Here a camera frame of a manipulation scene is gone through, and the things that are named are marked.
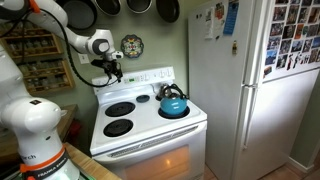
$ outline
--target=hanging pot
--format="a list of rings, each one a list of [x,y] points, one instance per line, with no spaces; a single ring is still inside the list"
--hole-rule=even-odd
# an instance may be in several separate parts
[[[127,4],[134,13],[144,13],[150,8],[152,0],[127,0]]]
[[[173,92],[169,95],[165,95],[160,102],[160,108],[165,114],[180,115],[187,108],[188,98],[176,84],[164,88],[163,94],[169,89],[176,90],[179,94]]]
[[[120,0],[95,0],[98,8],[110,16],[118,15],[121,10]]]
[[[157,10],[166,22],[173,23],[179,18],[180,5],[178,0],[157,0]]]
[[[96,22],[97,9],[90,0],[57,0],[56,2],[68,15],[68,27],[83,30]]]

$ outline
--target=countertop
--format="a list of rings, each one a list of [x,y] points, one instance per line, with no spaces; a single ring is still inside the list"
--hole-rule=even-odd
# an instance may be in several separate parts
[[[119,180],[115,174],[110,172],[105,167],[101,166],[99,163],[94,161],[93,159],[86,156],[84,153],[70,145],[69,143],[65,143],[66,149],[70,155],[71,160],[81,167],[85,173],[94,177],[97,180]]]
[[[60,139],[65,139],[69,126],[71,125],[75,113],[78,109],[76,104],[61,107],[62,110],[67,110],[67,114],[61,117],[59,124],[57,125],[57,131]],[[18,154],[18,141],[13,132],[0,137],[0,165],[7,165],[20,162],[20,156]]]

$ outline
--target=white stove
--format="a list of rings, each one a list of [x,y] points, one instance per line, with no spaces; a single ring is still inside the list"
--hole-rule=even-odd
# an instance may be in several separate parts
[[[182,117],[159,114],[160,101],[156,97],[160,86],[172,84],[174,78],[173,67],[163,67],[124,73],[121,83],[94,88],[99,109],[90,147],[93,159],[119,171],[117,175],[126,179],[125,173],[120,172],[123,170],[108,164],[119,162],[125,155],[137,156],[148,148],[163,146],[188,133],[205,132],[207,114],[189,100]],[[107,79],[99,77],[92,82],[104,84]]]

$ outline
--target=tea kettle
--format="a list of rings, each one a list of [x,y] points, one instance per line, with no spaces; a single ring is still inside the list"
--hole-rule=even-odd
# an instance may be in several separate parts
[[[169,89],[176,90],[179,94],[174,92],[172,92],[171,94],[165,94],[164,92]],[[165,114],[180,115],[186,110],[188,97],[187,95],[182,93],[181,89],[176,84],[167,86],[162,91],[165,96],[160,102],[160,108]]]

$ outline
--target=white refrigerator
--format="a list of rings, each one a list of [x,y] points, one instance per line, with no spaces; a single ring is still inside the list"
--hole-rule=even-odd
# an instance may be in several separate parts
[[[320,66],[320,0],[212,0],[188,16],[190,100],[206,164],[255,180],[289,159]]]

